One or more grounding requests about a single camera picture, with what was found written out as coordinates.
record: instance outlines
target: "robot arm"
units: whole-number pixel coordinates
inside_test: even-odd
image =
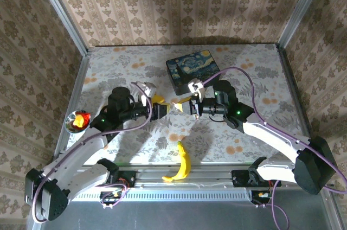
[[[203,98],[204,89],[201,85],[201,81],[193,80],[189,88],[194,95],[181,100],[175,107],[194,115],[196,119],[199,119],[203,113],[222,114],[223,120],[229,127],[262,140],[288,158],[258,158],[248,169],[246,182],[249,186],[259,186],[262,183],[267,185],[269,180],[281,180],[297,183],[305,191],[318,194],[335,173],[329,165],[294,139],[309,145],[336,164],[326,140],[321,137],[310,139],[293,135],[282,128],[267,126],[253,108],[239,102],[235,88],[226,80],[214,84],[214,98]],[[248,186],[247,184],[241,186],[239,182],[233,183],[239,187]]]
[[[151,121],[160,119],[168,113],[168,104],[162,103],[162,98],[155,94],[153,84],[138,83],[140,88],[155,100],[152,104]],[[90,123],[83,136],[64,154],[41,171],[31,169],[25,177],[25,201],[32,205],[33,199],[42,183],[42,189],[36,200],[35,211],[45,219],[56,219],[67,207],[69,202],[83,191],[100,184],[115,184],[119,178],[124,178],[129,187],[135,179],[135,171],[119,171],[118,166],[107,159],[101,159],[90,169],[74,176],[78,169],[98,150],[104,148],[116,135],[102,135],[102,132],[113,131],[128,120],[136,120],[141,116],[149,118],[148,105],[140,100],[135,102],[130,91],[125,87],[113,89],[108,97],[108,105]]]

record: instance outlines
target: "patterned wall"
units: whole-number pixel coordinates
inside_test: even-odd
[[[277,42],[298,0],[63,0],[85,43]]]
[[[312,132],[347,175],[347,0],[314,0],[286,48]],[[344,189],[341,180],[333,180]],[[347,196],[339,195],[347,218]]]
[[[0,229],[25,224],[25,174],[53,156],[80,60],[49,0],[0,0]]]

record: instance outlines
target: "metal extrusion bar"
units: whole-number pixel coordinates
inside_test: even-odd
[[[278,44],[282,47],[286,47],[289,43],[290,39],[294,35],[297,27],[299,26],[301,20],[306,14],[309,6],[311,5],[313,0],[299,0],[297,5],[295,5],[295,9],[286,24],[285,29],[282,32],[280,39],[278,40]]]
[[[250,190],[140,190],[130,189],[122,202],[206,202],[206,201],[250,201]],[[100,192],[83,193],[74,202],[100,201]]]
[[[295,109],[299,117],[299,124],[300,124],[301,130],[303,131],[304,136],[310,137],[311,131],[309,128],[309,124],[310,124],[309,119],[300,103],[298,86],[297,86],[297,83],[295,82],[292,70],[290,68],[286,51],[279,44],[277,44],[277,49],[278,49],[279,57],[281,60],[282,68],[284,70],[285,77],[287,79],[288,87],[289,87],[292,99],[294,101]],[[333,197],[332,193],[325,189],[322,189],[320,192],[320,195],[322,196],[323,204],[329,216],[332,229],[336,229],[336,230],[346,229],[343,223],[340,211],[337,207],[336,200]]]
[[[61,0],[49,0],[57,12],[60,20],[62,21],[63,25],[69,32],[72,40],[74,41],[75,45],[77,46],[78,50],[80,51],[81,55],[83,57],[87,54],[87,46],[84,43],[80,33],[78,32],[75,24],[71,20],[69,13],[67,9],[65,8],[63,2]]]
[[[82,87],[83,87],[83,82],[84,82],[86,74],[87,74],[87,70],[88,70],[88,66],[89,66],[89,56],[90,56],[91,52],[92,51],[89,50],[87,53],[87,56],[82,58],[80,69],[78,70],[75,85],[74,85],[74,88],[72,90],[70,102],[69,102],[69,105],[67,107],[66,115],[65,115],[64,119],[66,119],[66,117],[70,113],[75,111],[75,109],[77,107],[78,101],[80,99]],[[59,134],[59,138],[57,141],[57,146],[56,146],[55,151],[54,151],[54,159],[57,159],[60,152],[65,150],[65,148],[68,144],[68,141],[69,141],[69,137],[70,137],[70,134],[65,130],[64,125],[62,125],[61,130],[60,130],[60,134]]]
[[[164,182],[162,176],[173,175],[179,169],[178,165],[128,165],[122,166],[120,170],[137,171],[134,189],[142,191],[232,191],[232,190],[264,190],[268,188],[236,188],[233,186],[231,170],[247,170],[249,163],[244,164],[201,164],[192,165],[188,178],[174,182]],[[83,166],[79,171],[88,169]],[[115,188],[97,187],[85,194],[100,193],[100,191],[110,191]],[[279,189],[300,189],[298,185],[289,183]]]

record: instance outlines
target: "toy banana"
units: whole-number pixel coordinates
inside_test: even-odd
[[[176,174],[176,176],[173,176],[173,177],[163,176],[162,179],[165,181],[171,182],[172,180],[181,180],[183,178],[186,178],[190,172],[190,158],[187,151],[183,147],[182,142],[178,142],[177,147],[178,147],[178,154],[181,157],[181,167],[179,168],[179,171]]]

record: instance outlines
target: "blue box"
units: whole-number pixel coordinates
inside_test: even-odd
[[[170,59],[166,61],[166,66],[176,95],[189,93],[188,83],[192,79],[206,81],[220,71],[209,50]],[[208,82],[205,88],[213,85],[219,77],[220,75]]]

